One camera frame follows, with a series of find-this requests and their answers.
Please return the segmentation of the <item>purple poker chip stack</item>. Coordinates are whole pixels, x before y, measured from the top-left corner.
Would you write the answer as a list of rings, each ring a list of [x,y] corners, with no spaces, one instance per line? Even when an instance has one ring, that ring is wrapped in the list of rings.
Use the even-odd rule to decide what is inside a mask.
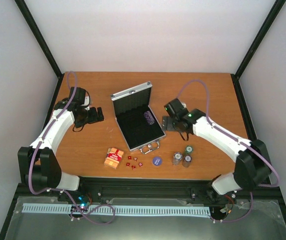
[[[150,111],[144,112],[143,116],[145,117],[145,119],[149,125],[153,125],[155,123],[155,119],[154,119],[154,117]]]

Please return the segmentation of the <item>green poker chip stack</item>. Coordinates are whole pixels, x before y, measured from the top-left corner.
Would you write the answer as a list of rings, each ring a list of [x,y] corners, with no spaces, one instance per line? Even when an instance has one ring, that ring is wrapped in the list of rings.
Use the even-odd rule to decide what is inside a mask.
[[[185,147],[184,155],[190,155],[193,152],[193,147],[191,145],[188,145]]]

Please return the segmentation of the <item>aluminium poker case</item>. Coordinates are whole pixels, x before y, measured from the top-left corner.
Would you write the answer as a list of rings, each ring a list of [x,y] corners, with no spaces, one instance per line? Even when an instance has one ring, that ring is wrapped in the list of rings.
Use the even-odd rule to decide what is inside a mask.
[[[145,155],[159,149],[160,140],[166,136],[150,108],[152,87],[148,81],[110,95],[115,120],[128,149],[131,152],[139,150]],[[149,125],[143,116],[146,111],[152,113],[153,125]]]

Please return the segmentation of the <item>blue white poker chip stack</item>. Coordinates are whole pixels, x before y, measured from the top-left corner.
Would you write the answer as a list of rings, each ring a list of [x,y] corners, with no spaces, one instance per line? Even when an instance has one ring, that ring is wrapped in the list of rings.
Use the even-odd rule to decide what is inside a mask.
[[[172,165],[178,165],[183,158],[183,155],[180,152],[173,154]]]

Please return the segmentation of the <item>brown poker chip stack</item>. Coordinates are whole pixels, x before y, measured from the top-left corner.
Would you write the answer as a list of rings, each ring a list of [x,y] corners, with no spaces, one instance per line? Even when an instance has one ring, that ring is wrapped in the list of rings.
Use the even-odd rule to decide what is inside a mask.
[[[192,162],[192,157],[189,154],[187,154],[183,158],[182,166],[188,168],[191,162]]]

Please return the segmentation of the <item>red playing card deck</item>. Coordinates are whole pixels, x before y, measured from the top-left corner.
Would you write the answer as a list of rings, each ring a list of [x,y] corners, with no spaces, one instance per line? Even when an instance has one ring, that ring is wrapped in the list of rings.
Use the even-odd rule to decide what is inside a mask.
[[[117,169],[124,156],[124,151],[110,147],[107,151],[104,165]]]

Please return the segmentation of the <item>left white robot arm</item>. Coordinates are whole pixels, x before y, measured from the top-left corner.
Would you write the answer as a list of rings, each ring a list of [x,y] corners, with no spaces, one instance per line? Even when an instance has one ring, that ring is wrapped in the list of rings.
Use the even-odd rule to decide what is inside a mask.
[[[75,201],[84,200],[86,187],[79,184],[79,176],[62,171],[56,152],[70,127],[81,131],[87,124],[103,120],[102,108],[91,106],[88,96],[59,101],[38,138],[30,146],[21,147],[17,153],[22,183],[35,195],[52,189],[69,190],[69,195]]]

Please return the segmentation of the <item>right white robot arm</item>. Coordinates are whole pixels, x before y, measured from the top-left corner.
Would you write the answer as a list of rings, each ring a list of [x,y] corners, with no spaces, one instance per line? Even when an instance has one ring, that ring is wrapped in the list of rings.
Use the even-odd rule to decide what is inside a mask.
[[[177,98],[164,105],[164,108],[176,131],[207,140],[235,163],[233,172],[212,180],[210,189],[216,194],[252,191],[257,186],[262,186],[272,173],[267,147],[261,140],[242,138],[216,124],[203,111],[188,111]]]

